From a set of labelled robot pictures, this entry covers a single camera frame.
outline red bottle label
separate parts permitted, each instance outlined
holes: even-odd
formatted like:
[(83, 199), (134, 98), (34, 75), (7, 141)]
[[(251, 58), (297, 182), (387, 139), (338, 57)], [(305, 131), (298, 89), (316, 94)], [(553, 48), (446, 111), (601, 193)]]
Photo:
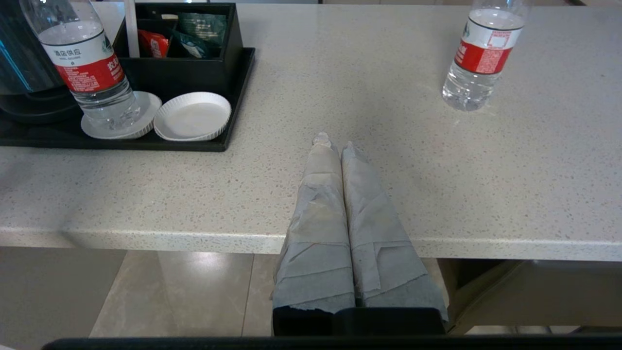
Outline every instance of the red bottle label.
[(454, 58), (456, 64), (473, 73), (499, 73), (521, 30), (522, 28), (508, 31), (490, 29), (469, 19)]
[(76, 44), (42, 45), (71, 91), (106, 90), (124, 77), (119, 60), (103, 31)]

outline paper-wrapped item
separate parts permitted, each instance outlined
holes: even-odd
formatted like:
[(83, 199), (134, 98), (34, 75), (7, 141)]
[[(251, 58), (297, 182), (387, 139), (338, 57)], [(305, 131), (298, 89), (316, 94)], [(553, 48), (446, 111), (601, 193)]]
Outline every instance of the paper-wrapped item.
[(352, 143), (341, 154), (356, 298), (365, 307), (447, 309), (378, 174)]
[(313, 140), (275, 274), (272, 307), (336, 313), (355, 306), (339, 153)]

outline water bottle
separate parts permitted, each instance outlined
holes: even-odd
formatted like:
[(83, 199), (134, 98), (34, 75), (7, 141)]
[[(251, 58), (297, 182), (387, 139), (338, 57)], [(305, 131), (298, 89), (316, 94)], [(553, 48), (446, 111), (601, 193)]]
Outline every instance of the water bottle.
[(96, 127), (121, 130), (138, 118), (136, 102), (89, 0), (20, 0), (30, 28)]
[(486, 103), (531, 10), (532, 0), (474, 0), (443, 86), (443, 99), (462, 111)]

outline speckled countertop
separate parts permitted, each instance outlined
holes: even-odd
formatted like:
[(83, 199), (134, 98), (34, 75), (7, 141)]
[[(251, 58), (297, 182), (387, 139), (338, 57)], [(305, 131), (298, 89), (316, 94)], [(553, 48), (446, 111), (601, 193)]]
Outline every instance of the speckled countertop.
[(423, 257), (622, 260), (622, 9), (535, 8), (472, 113), (439, 92), (467, 7), (238, 11), (258, 51), (227, 152), (0, 148), (0, 245), (278, 253), (325, 130)]

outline paper cup lid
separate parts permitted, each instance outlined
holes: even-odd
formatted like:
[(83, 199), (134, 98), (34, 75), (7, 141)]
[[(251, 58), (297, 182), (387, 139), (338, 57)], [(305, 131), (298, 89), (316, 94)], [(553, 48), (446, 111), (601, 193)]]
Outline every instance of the paper cup lid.
[(101, 140), (132, 140), (144, 136), (153, 129), (153, 120), (162, 106), (162, 100), (149, 92), (134, 91), (134, 96), (141, 107), (140, 117), (134, 124), (122, 130), (98, 128), (91, 124), (86, 116), (82, 116), (80, 126), (85, 134)]
[(229, 122), (231, 104), (211, 92), (192, 92), (165, 103), (155, 114), (154, 130), (169, 141), (206, 141), (220, 135)]

